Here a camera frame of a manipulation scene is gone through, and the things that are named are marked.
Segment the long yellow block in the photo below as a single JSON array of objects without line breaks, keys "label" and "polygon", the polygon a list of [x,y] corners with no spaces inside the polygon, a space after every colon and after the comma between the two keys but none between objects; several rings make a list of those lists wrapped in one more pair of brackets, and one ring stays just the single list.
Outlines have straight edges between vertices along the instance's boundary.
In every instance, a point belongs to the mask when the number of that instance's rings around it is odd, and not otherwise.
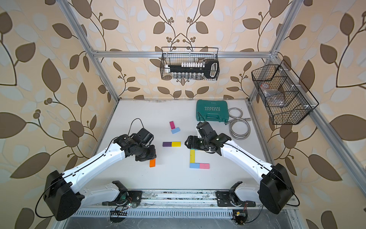
[{"label": "long yellow block", "polygon": [[190,163],[195,163],[195,150],[190,150]]}]

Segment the large yellow block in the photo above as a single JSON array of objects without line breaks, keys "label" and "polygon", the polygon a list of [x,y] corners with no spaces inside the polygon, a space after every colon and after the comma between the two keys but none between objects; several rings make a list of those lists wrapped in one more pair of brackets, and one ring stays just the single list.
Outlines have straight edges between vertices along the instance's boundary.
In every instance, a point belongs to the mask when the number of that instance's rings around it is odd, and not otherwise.
[{"label": "large yellow block", "polygon": [[172,142],[172,147],[181,147],[181,142]]}]

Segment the orange block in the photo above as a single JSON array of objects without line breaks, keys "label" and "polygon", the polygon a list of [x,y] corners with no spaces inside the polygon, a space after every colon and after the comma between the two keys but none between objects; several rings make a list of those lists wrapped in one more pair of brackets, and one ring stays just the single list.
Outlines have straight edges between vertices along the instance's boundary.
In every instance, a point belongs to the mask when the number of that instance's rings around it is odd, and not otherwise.
[{"label": "orange block", "polygon": [[150,164],[149,164],[149,166],[150,166],[151,168],[154,168],[154,167],[156,166],[156,159],[152,159],[152,160],[150,160]]}]

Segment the pink block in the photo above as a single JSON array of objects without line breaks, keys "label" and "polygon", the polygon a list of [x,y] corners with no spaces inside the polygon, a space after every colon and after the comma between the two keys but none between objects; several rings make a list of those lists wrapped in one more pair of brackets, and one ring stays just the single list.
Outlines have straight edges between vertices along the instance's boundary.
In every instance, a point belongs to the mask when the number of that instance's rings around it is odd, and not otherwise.
[{"label": "pink block", "polygon": [[208,163],[200,163],[199,166],[200,169],[210,169],[210,164]]}]

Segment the purple block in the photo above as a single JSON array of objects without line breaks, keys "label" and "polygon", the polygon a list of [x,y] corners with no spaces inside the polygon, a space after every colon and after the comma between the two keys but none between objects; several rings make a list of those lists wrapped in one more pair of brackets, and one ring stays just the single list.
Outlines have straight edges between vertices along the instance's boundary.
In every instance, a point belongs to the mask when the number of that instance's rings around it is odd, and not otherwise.
[{"label": "purple block", "polygon": [[163,142],[163,147],[172,147],[172,142]]}]

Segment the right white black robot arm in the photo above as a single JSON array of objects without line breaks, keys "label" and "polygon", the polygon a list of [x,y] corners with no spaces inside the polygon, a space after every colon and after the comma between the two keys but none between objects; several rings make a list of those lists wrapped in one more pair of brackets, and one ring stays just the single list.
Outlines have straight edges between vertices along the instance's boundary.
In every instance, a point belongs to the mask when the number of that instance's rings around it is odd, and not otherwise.
[{"label": "right white black robot arm", "polygon": [[197,125],[199,136],[190,135],[185,141],[188,149],[217,153],[245,170],[257,182],[248,186],[242,181],[235,183],[228,191],[226,201],[232,206],[242,207],[245,203],[261,202],[273,214],[279,214],[295,195],[295,190],[286,168],[275,166],[248,153],[231,137],[217,134],[208,122]]}]

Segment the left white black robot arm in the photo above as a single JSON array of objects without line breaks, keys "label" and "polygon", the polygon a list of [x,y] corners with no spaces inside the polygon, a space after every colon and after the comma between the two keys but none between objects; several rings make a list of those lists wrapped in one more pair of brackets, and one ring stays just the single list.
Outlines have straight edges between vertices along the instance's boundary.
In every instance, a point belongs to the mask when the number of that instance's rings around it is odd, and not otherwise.
[{"label": "left white black robot arm", "polygon": [[87,188],[86,184],[129,156],[135,156],[135,160],[140,162],[155,159],[156,150],[152,145],[153,139],[153,134],[142,128],[138,133],[115,137],[102,152],[72,169],[63,173],[57,170],[50,173],[41,198],[49,207],[52,216],[57,221],[63,221],[76,213],[79,208],[90,205],[131,204],[133,197],[118,180],[94,188]]}]

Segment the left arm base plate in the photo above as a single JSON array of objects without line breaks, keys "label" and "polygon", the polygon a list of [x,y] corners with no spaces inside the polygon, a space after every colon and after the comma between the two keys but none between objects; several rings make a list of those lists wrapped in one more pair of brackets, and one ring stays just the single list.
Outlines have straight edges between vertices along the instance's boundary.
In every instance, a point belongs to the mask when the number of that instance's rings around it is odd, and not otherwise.
[{"label": "left arm base plate", "polygon": [[102,203],[103,206],[122,206],[137,208],[142,200],[142,191],[130,190],[121,192],[114,201],[105,201]]}]

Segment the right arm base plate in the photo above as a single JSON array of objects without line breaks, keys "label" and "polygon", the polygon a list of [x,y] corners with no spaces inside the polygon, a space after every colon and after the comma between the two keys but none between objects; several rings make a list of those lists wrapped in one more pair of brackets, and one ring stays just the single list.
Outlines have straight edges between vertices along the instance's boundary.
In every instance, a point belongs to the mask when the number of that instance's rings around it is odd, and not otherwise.
[{"label": "right arm base plate", "polygon": [[247,202],[249,207],[255,207],[256,202],[259,201],[257,194],[244,194],[242,198],[239,198],[233,191],[216,191],[215,196],[218,207],[243,208]]}]

